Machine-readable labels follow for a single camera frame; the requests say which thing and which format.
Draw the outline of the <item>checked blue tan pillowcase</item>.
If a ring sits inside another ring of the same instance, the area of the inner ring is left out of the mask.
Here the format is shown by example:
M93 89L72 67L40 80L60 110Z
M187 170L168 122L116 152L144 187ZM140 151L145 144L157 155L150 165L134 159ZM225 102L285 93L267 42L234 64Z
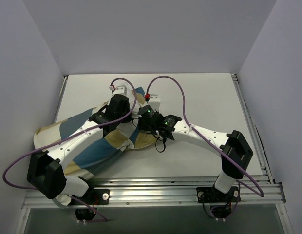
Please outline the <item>checked blue tan pillowcase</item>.
M135 118L134 122L119 124L116 130L88 146L68 164L64 170L65 175L89 180L102 168L122 155L125 150L143 149L155 143L154 136L143 133L137 128L138 109L147 103L144 99L145 91L143 88L138 87L135 90L137 102L132 112L132 117ZM39 128L33 137L35 149L69 137L101 107L102 105L93 107L63 121Z

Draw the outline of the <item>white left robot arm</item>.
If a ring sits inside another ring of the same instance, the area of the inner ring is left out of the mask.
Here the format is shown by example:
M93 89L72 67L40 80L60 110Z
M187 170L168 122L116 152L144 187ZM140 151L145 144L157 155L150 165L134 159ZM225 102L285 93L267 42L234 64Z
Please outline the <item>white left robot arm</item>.
M94 195L87 182L79 177L65 175L64 170L89 146L131 118L129 98L122 94L113 95L108 105L92 114L67 139L53 143L45 151L32 153L27 181L48 199L58 195L74 195L81 204L89 204Z

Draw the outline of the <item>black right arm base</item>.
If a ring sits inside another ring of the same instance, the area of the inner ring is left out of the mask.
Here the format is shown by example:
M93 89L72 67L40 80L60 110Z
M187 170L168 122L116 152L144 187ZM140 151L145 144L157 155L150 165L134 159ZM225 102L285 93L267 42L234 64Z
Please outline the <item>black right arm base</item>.
M238 187L233 186L229 192L222 193L214 187L197 187L197 200L199 203L230 203L240 202L241 198L238 195Z

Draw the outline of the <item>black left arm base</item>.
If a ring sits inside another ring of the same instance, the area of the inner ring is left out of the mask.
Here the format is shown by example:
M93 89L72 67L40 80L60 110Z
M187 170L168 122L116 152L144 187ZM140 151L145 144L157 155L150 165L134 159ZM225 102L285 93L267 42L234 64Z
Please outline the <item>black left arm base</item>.
M89 188L84 196L78 197L82 202L91 205L108 205L110 190L105 188Z

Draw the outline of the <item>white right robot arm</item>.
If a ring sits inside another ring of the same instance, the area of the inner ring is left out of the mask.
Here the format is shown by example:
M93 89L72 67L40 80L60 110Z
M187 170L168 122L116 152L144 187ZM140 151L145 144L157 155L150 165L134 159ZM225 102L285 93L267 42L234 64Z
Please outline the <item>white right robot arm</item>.
M222 170L211 189L217 201L227 198L235 181L243 178L244 173L236 166L246 170L253 157L250 145L239 131L222 133L188 124L174 115L163 116L150 105L141 107L138 116L138 128L146 133L158 135L162 140L187 142L221 157Z

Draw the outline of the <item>aluminium table frame rail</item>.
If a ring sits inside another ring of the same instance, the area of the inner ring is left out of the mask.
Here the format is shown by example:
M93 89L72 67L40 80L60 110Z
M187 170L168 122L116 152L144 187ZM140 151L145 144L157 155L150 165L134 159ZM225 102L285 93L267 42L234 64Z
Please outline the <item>aluminium table frame rail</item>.
M128 79L133 85L150 90L162 100L161 111L181 116L191 123L215 131L240 130L254 156L248 172L259 183L264 197L247 178L241 186L242 204L285 203L281 184L274 183L259 136L238 88L229 73L168 74L87 74L68 75L57 110L57 121L101 105L109 95L109 85ZM197 205L198 187L211 186L221 167L216 154L189 143L169 142L160 154L153 147L127 151L109 161L91 179L96 190L110 191L110 207L158 207Z

